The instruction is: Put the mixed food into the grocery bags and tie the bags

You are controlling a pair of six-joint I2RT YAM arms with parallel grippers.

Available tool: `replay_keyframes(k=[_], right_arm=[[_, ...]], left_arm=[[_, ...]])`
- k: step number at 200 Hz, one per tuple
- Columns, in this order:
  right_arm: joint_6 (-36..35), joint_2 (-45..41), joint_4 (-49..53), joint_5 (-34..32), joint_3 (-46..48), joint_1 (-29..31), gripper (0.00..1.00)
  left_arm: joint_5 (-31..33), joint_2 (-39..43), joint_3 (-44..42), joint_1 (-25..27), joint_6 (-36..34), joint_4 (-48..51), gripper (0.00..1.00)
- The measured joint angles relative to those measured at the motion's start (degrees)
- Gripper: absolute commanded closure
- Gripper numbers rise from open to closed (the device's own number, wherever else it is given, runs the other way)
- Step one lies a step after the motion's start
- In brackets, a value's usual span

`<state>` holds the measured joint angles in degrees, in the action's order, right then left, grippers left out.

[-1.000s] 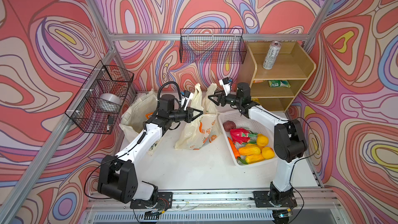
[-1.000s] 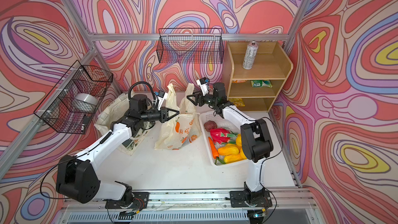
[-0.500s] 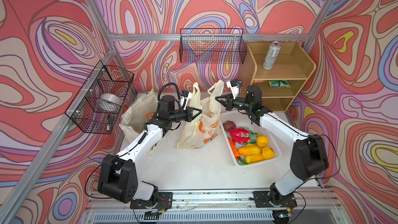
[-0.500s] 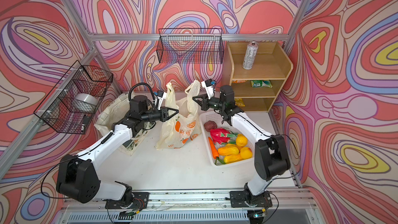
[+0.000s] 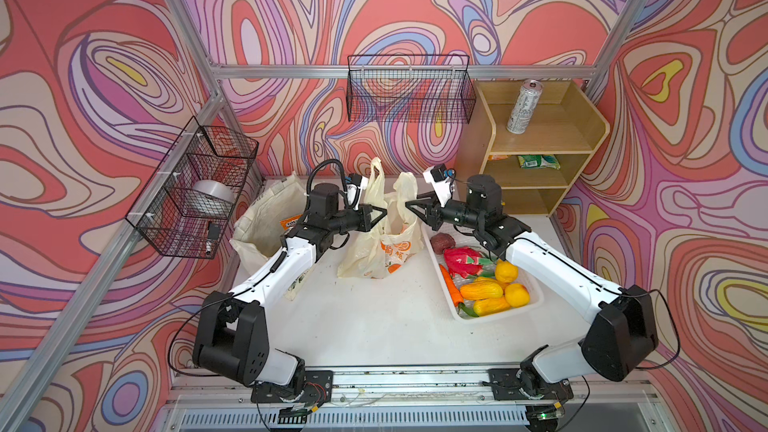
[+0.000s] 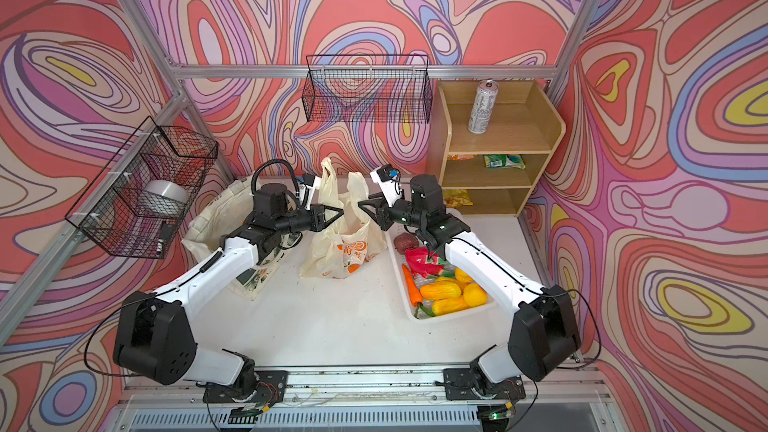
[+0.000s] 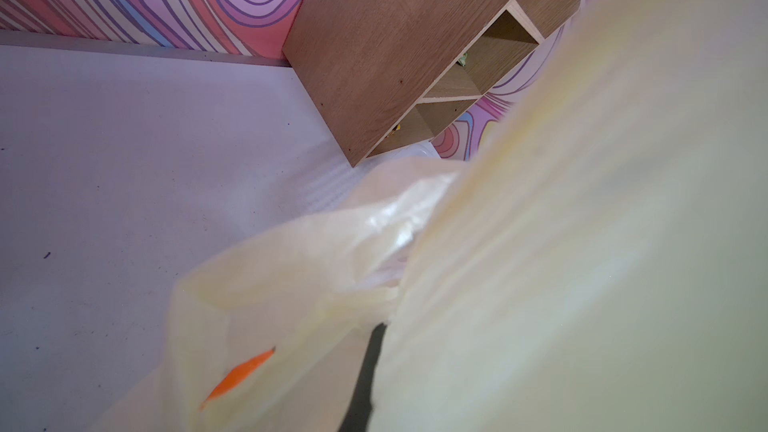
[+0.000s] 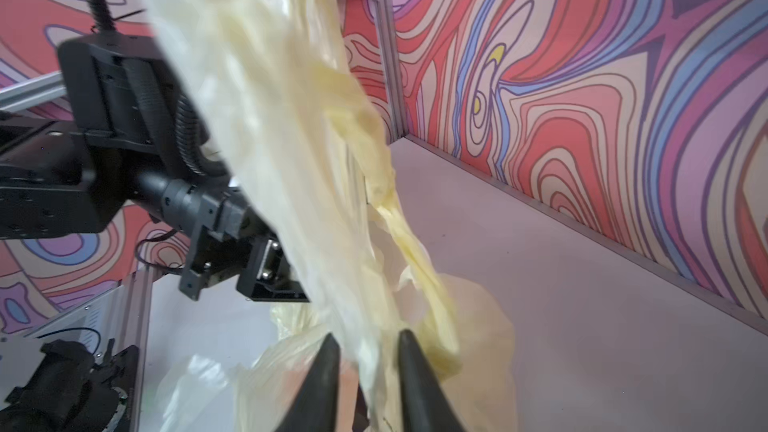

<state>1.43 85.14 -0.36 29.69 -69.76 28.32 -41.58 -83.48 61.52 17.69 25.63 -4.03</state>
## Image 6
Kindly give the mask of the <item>white perforated plastic basket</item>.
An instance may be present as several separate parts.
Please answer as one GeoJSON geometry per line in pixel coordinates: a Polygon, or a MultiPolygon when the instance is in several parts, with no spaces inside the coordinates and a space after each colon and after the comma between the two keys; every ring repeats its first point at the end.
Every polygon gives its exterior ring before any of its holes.
{"type": "MultiPolygon", "coordinates": [[[[432,306],[432,303],[434,301],[428,301],[428,300],[423,299],[422,304],[419,306],[419,308],[418,309],[414,309],[412,307],[410,301],[409,301],[409,298],[408,298],[408,292],[407,292],[405,280],[404,280],[404,277],[403,277],[403,271],[402,271],[402,268],[401,268],[402,264],[406,264],[407,265],[406,259],[405,259],[405,255],[401,255],[401,254],[397,253],[396,250],[395,250],[394,244],[393,244],[394,238],[397,235],[399,235],[399,234],[401,234],[403,232],[407,232],[406,228],[403,225],[401,225],[401,224],[395,224],[386,232],[385,237],[386,237],[386,239],[388,241],[388,246],[389,246],[388,251],[389,251],[391,262],[392,262],[393,267],[394,267],[394,276],[395,276],[395,280],[396,280],[396,282],[398,284],[398,287],[399,287],[399,292],[400,292],[400,295],[401,295],[401,300],[402,300],[403,307],[404,307],[405,314],[406,314],[407,318],[409,318],[412,321],[419,322],[419,323],[424,323],[424,324],[429,323],[429,322],[437,323],[439,321],[445,322],[447,320],[457,319],[459,317],[466,317],[466,316],[469,316],[471,314],[476,314],[476,313],[479,313],[480,311],[485,312],[486,310],[489,310],[489,309],[491,309],[491,308],[496,306],[496,303],[495,303],[494,299],[487,293],[488,301],[487,301],[487,303],[485,305],[479,306],[479,307],[475,307],[475,308],[469,308],[469,309],[464,310],[464,311],[455,312],[455,313],[444,315],[444,316],[435,316],[431,312],[431,306],[432,306]]],[[[451,282],[456,282],[461,287],[461,289],[463,291],[464,287],[467,284],[459,282],[459,281],[457,281],[455,279],[454,271],[455,271],[455,269],[457,267],[454,264],[452,264],[452,263],[450,263],[450,262],[448,262],[446,260],[444,260],[444,261],[445,261],[445,269],[438,276],[429,276],[427,278],[422,278],[419,275],[414,274],[414,273],[411,272],[412,275],[413,275],[413,279],[414,279],[414,282],[415,282],[416,286],[420,289],[423,285],[425,285],[427,283],[432,283],[432,282],[435,282],[435,281],[451,281],[451,282]]]]}

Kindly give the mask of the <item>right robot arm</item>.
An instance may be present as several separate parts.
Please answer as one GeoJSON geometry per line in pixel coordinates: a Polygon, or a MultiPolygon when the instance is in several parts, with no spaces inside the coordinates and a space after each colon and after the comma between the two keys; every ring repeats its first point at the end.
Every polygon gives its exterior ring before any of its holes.
{"type": "Polygon", "coordinates": [[[390,164],[372,171],[370,178],[380,190],[358,206],[382,231],[399,226],[418,240],[411,252],[421,263],[410,271],[423,276],[425,284],[419,292],[425,301],[434,309],[476,306],[467,296],[469,286],[457,294],[435,291],[440,283],[437,275],[452,267],[455,275],[465,273],[511,318],[507,341],[480,353],[462,369],[462,378],[456,379],[453,369],[445,370],[443,386],[450,399],[460,400],[470,393],[495,397],[511,379],[540,382],[566,367],[582,345],[573,290],[531,280],[490,250],[461,217],[448,211],[434,176],[411,178],[409,194],[403,192],[400,173],[390,164]]]}

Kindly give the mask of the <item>leaf print canvas tote bag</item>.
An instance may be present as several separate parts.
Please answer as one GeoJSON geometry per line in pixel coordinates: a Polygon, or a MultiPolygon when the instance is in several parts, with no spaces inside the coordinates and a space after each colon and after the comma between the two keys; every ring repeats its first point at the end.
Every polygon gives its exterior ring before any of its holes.
{"type": "MultiPolygon", "coordinates": [[[[251,213],[251,181],[243,178],[230,184],[190,223],[182,244],[197,263],[212,254],[219,247],[220,239],[241,226],[251,213]]],[[[228,289],[255,301],[291,253],[292,250],[278,249],[262,265],[241,273],[228,289]]]]}

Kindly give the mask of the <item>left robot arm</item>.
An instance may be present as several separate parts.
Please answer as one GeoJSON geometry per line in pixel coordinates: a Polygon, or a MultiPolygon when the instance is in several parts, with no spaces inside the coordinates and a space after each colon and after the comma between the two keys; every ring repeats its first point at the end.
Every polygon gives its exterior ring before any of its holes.
{"type": "Polygon", "coordinates": [[[321,232],[342,218],[340,207],[313,204],[307,187],[290,193],[268,183],[252,193],[243,223],[192,269],[151,292],[136,291],[116,314],[113,362],[127,377],[162,385],[201,383],[230,402],[252,402],[262,383],[253,359],[198,344],[192,324],[208,302],[240,274],[285,249],[284,239],[321,232]]]}

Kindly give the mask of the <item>cream plastic grocery bag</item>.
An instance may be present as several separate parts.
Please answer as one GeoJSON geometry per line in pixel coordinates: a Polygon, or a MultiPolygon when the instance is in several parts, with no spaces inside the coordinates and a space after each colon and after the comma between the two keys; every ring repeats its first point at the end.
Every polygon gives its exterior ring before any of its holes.
{"type": "Polygon", "coordinates": [[[315,203],[343,208],[344,215],[313,235],[299,274],[302,278],[346,279],[384,252],[387,244],[379,226],[357,206],[369,196],[364,175],[349,173],[346,190],[341,192],[332,160],[324,158],[321,167],[315,203]]]}

